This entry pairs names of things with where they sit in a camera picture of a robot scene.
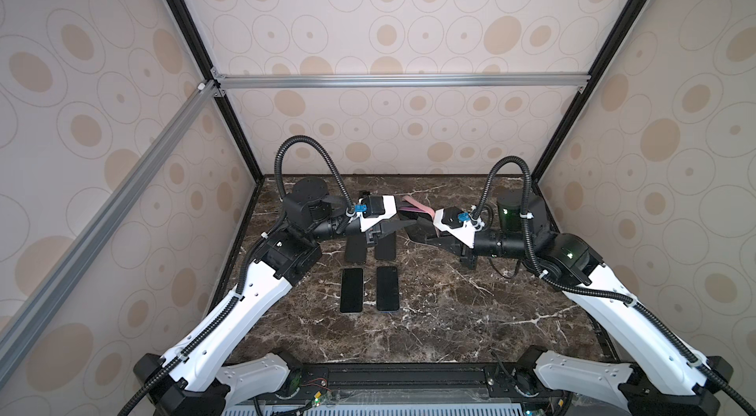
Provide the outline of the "bare black phone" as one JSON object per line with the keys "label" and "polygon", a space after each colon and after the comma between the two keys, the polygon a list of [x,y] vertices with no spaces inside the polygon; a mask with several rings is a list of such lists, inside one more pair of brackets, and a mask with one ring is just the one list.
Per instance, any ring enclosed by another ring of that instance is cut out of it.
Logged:
{"label": "bare black phone", "polygon": [[364,275],[362,268],[345,268],[341,280],[340,312],[361,313],[363,308]]}
{"label": "bare black phone", "polygon": [[396,266],[379,266],[376,273],[376,309],[398,311],[400,307],[399,270]]}

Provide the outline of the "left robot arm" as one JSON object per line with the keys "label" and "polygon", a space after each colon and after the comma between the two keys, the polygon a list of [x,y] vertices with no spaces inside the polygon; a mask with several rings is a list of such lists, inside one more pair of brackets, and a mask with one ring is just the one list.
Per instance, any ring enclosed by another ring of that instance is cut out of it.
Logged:
{"label": "left robot arm", "polygon": [[296,388],[298,362],[285,352],[268,353],[245,364],[226,360],[257,321],[322,258],[324,242],[384,239],[415,225],[401,212],[416,212],[431,226],[440,211],[411,197],[368,195],[353,201],[332,195],[321,178],[305,178],[280,190],[282,211],[245,258],[238,282],[179,343],[163,355],[147,354],[135,365],[141,386],[121,409],[130,414],[149,400],[157,415],[221,415],[245,400]]}

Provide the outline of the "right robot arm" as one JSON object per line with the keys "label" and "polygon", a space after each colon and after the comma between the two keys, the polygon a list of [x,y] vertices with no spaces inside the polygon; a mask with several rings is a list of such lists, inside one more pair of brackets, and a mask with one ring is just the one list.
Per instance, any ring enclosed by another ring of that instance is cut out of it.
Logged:
{"label": "right robot arm", "polygon": [[631,358],[600,364],[533,346],[512,376],[521,394],[543,386],[582,394],[632,415],[716,415],[722,392],[754,414],[730,385],[734,369],[727,360],[686,343],[583,239],[553,230],[541,197],[529,193],[528,199],[523,203],[519,191],[508,191],[496,204],[479,203],[469,211],[415,207],[419,240],[463,260],[517,260],[586,311]]}

